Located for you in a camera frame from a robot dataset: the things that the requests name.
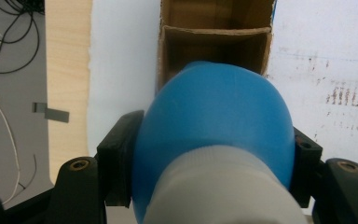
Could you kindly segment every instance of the cardboard box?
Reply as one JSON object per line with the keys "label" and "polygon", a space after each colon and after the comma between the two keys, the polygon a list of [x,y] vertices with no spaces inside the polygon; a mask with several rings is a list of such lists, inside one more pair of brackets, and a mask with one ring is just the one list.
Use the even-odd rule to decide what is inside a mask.
{"label": "cardboard box", "polygon": [[194,61],[230,63],[263,75],[273,0],[162,0],[158,91]]}

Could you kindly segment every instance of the black cable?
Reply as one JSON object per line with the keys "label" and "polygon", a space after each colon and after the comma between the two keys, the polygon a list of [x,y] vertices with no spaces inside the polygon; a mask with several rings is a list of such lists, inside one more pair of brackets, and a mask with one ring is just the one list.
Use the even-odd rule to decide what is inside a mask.
{"label": "black cable", "polygon": [[37,28],[36,22],[34,21],[34,17],[32,16],[32,23],[34,24],[34,28],[36,29],[36,37],[37,37],[37,42],[36,42],[36,49],[34,51],[34,55],[32,56],[32,58],[23,66],[10,70],[10,71],[6,71],[6,72],[0,72],[0,74],[9,74],[9,73],[14,73],[17,71],[20,71],[22,68],[28,66],[36,57],[37,52],[39,51],[39,47],[40,47],[40,34],[39,34],[39,29]]}
{"label": "black cable", "polygon": [[12,198],[12,200],[14,198],[16,198],[17,196],[19,196],[19,194],[21,194],[23,191],[28,189],[28,187],[30,187],[32,182],[34,182],[34,177],[36,176],[36,173],[37,173],[37,163],[36,163],[36,155],[34,154],[34,173],[32,174],[32,177],[31,177],[30,181],[28,182],[28,184],[26,184],[25,186],[19,182],[19,185],[22,186],[22,190],[20,192],[18,192],[17,194],[15,194],[14,197]]}
{"label": "black cable", "polygon": [[13,40],[13,41],[5,41],[4,38],[2,37],[2,39],[0,39],[0,42],[1,43],[5,43],[5,44],[14,44],[14,43],[17,43],[17,42],[20,42],[21,40],[23,40],[24,37],[26,37],[31,29],[31,21],[30,21],[30,25],[28,26],[28,29],[27,31],[20,37],[18,38],[17,40]]}
{"label": "black cable", "polygon": [[[16,19],[14,19],[14,21],[8,26],[8,28],[5,30],[4,35],[2,36],[2,40],[5,39],[5,36],[7,35],[7,32],[11,29],[11,27],[13,27],[13,25],[16,23],[16,21],[19,19],[21,15],[17,16]],[[4,46],[4,43],[0,44],[0,53],[2,50],[2,47]]]}
{"label": "black cable", "polygon": [[[34,10],[34,9],[39,9],[41,10],[41,8],[43,8],[44,10],[44,7],[35,7],[35,6],[29,6],[29,3],[30,1],[36,1],[37,0],[17,0],[22,6],[23,8],[19,8],[18,5],[16,5],[13,0],[5,0],[5,2],[7,2],[7,4],[12,7],[13,10],[15,11],[18,11],[19,14],[13,14],[13,13],[8,13],[10,15],[16,15],[16,18],[13,20],[13,22],[8,26],[8,28],[5,30],[4,32],[4,35],[2,36],[2,39],[0,40],[1,41],[1,44],[0,44],[0,54],[1,54],[1,51],[2,51],[2,48],[5,44],[14,44],[14,43],[17,43],[17,42],[20,42],[23,40],[23,38],[25,38],[29,33],[30,33],[30,30],[31,30],[31,27],[32,25],[34,25],[34,28],[36,30],[36,48],[35,48],[35,51],[34,51],[34,54],[33,56],[31,57],[31,59],[25,63],[24,65],[16,68],[16,69],[13,69],[13,70],[9,70],[9,71],[0,71],[0,74],[9,74],[9,73],[13,73],[13,72],[17,72],[19,70],[21,70],[22,68],[28,66],[33,60],[34,58],[36,57],[37,55],[37,52],[39,51],[39,47],[40,47],[40,34],[39,34],[39,29],[37,27],[37,24],[34,20],[34,13],[33,11],[28,11],[27,10]],[[37,2],[37,4],[40,5],[40,3],[43,3],[42,5],[44,5],[44,1],[43,0],[39,0],[39,2]],[[26,30],[26,32],[18,39],[16,40],[13,40],[13,41],[6,41],[6,37],[7,37],[7,33],[9,32],[10,29],[13,28],[13,26],[15,25],[15,23],[18,21],[18,19],[20,18],[21,15],[23,15],[25,12],[27,12],[27,14],[29,14],[30,16],[30,23],[29,23],[29,26]]]}
{"label": "black cable", "polygon": [[0,9],[1,9],[1,11],[5,12],[5,13],[8,14],[8,15],[18,16],[18,15],[20,14],[19,12],[18,12],[18,13],[9,12],[9,11],[7,11],[7,10],[1,8],[1,7],[0,7]]}

